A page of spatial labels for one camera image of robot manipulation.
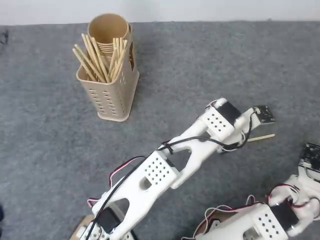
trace robotic arm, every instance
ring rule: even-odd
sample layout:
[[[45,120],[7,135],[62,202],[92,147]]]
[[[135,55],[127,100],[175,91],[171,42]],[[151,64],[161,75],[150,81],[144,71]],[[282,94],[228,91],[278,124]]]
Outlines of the robotic arm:
[[[246,207],[196,240],[287,240],[300,234],[320,220],[320,146],[305,145],[298,172],[273,188],[268,204]]]
[[[92,207],[97,219],[103,209],[112,206],[115,201],[127,199],[129,208],[123,221],[110,232],[106,232],[94,221],[82,230],[79,239],[119,240],[147,215],[157,198],[168,188],[176,189],[183,184],[212,153],[242,147],[251,130],[274,121],[266,106],[256,106],[241,114],[225,98],[211,102],[205,113],[184,133],[152,152],[130,175],[124,176],[105,192]],[[191,155],[184,169],[178,171],[170,162],[170,155],[186,149],[191,151]]]

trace utensil holder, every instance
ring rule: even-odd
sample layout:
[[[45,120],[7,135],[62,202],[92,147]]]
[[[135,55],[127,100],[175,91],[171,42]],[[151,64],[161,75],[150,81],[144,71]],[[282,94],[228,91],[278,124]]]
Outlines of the utensil holder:
[[[89,81],[85,69],[80,66],[76,78],[81,82],[97,110],[99,118],[123,122],[128,119],[139,79],[134,43],[128,40],[123,63],[111,83]]]

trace brown paper cup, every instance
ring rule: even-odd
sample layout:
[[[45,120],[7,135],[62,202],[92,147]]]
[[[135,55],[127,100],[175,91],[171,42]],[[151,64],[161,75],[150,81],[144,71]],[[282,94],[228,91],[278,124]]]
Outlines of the brown paper cup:
[[[106,13],[95,17],[88,25],[88,34],[98,46],[112,46],[113,38],[125,38],[129,32],[127,21],[116,14]]]

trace carpet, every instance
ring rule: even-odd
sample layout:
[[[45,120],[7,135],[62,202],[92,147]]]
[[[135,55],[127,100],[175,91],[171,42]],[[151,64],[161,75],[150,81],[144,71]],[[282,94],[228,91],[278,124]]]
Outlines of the carpet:
[[[180,135],[219,97],[241,112],[270,107],[276,137],[213,154],[134,228],[140,240],[191,236],[208,207],[263,200],[320,144],[320,23],[133,23],[140,79],[129,119],[101,120],[75,73],[87,24],[0,26],[0,203],[4,240],[67,239],[110,172]],[[175,157],[185,163],[183,157]],[[114,178],[127,173],[128,166]],[[319,239],[314,222],[295,239]]]

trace circuit board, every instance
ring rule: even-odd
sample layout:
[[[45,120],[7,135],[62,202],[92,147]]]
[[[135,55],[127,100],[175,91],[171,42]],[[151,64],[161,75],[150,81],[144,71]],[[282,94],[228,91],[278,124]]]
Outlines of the circuit board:
[[[307,142],[302,150],[299,166],[320,173],[320,146]]]
[[[261,124],[273,124],[276,122],[275,117],[268,106],[258,105],[254,106],[253,109],[255,110],[256,116]]]

